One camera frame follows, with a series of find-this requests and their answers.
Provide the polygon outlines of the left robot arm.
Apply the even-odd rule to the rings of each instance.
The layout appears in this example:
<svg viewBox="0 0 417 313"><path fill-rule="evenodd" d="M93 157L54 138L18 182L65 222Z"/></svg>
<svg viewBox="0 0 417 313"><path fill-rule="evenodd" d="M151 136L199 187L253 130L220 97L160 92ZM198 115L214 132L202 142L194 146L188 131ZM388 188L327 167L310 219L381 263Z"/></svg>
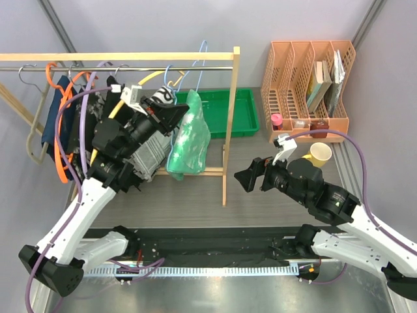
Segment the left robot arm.
<svg viewBox="0 0 417 313"><path fill-rule="evenodd" d="M129 261L138 253L139 239L123 226L79 247L99 212L119 191L138 187L142 179L128 159L152 135L168 136L189 110L187 104L159 104L141 97L142 112L136 112L126 126L107 118L96 125L93 146L99 150L86 178L78 183L78 196L51 231L36 246L24 245L19 259L31 279L58 293L70 295L84 274L116 257Z"/></svg>

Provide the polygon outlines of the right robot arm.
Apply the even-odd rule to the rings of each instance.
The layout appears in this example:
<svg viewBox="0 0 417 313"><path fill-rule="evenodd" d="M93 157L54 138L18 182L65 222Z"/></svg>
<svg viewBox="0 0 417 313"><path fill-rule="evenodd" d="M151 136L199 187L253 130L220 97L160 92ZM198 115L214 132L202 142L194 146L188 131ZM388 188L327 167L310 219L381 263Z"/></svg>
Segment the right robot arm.
<svg viewBox="0 0 417 313"><path fill-rule="evenodd" d="M304 224L294 241L301 258L326 256L361 268L375 276L384 275L387 286L398 295L416 300L416 243L367 213L350 192L323 179L320 168L305 158L292 162L255 158L235 179L246 192L262 176L261 190L276 188L304 206L315 219L348 232L361 245L339 239L317 227Z"/></svg>

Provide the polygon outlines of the green white trousers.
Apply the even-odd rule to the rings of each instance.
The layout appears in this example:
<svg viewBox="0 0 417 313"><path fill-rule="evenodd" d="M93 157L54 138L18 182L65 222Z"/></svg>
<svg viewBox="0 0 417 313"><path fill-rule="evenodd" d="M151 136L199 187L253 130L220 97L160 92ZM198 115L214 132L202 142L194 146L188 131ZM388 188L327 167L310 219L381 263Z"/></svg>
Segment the green white trousers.
<svg viewBox="0 0 417 313"><path fill-rule="evenodd" d="M183 180L186 174L195 175L205 170L211 140L199 94L189 91L186 103L189 110L182 118L165 166L170 176L178 181Z"/></svg>

